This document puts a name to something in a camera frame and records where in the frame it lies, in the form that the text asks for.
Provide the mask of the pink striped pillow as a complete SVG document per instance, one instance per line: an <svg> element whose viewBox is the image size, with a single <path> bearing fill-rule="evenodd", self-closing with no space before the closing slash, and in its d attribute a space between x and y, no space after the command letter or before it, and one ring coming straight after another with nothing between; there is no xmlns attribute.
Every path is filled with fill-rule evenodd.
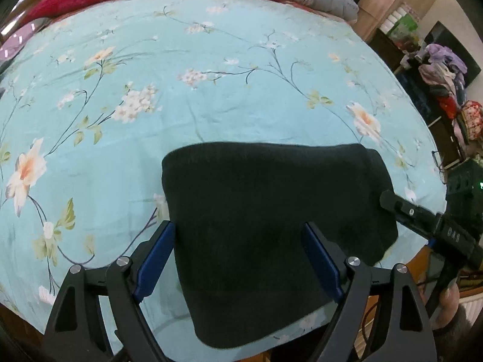
<svg viewBox="0 0 483 362"><path fill-rule="evenodd" d="M27 44L27 41L45 28L50 21L48 18L35 19L20 27L13 35L7 38L7 41L1 46L1 71L4 71L12 63L16 55Z"/></svg>

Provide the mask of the pile of clothes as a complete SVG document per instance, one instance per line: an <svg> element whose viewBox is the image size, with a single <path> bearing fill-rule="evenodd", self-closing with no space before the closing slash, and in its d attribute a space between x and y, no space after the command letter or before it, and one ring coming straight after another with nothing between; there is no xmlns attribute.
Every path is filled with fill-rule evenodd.
<svg viewBox="0 0 483 362"><path fill-rule="evenodd" d="M425 46L421 60L418 71L422 81L452 123L463 152L470 158L481 158L482 104L468 99L467 65L450 48L438 43Z"/></svg>

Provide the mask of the black pants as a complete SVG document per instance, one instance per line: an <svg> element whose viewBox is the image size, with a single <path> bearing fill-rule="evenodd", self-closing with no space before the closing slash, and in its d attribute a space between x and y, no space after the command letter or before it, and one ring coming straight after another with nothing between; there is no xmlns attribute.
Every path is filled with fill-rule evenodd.
<svg viewBox="0 0 483 362"><path fill-rule="evenodd" d="M328 303L301 245L307 222L367 265L398 237L380 204L390 174L360 144L189 145L163 159L162 186L183 295L209 347L260 340Z"/></svg>

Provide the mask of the light blue floral bedsheet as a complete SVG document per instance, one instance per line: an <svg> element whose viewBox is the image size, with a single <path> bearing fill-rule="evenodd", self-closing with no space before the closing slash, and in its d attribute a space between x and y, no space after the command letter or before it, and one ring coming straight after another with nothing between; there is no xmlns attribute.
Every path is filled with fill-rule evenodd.
<svg viewBox="0 0 483 362"><path fill-rule="evenodd" d="M268 0L112 0L2 72L2 304L43 332L73 265L113 263L169 216L163 157L216 141L358 143L398 195L446 207L426 123L348 24Z"/></svg>

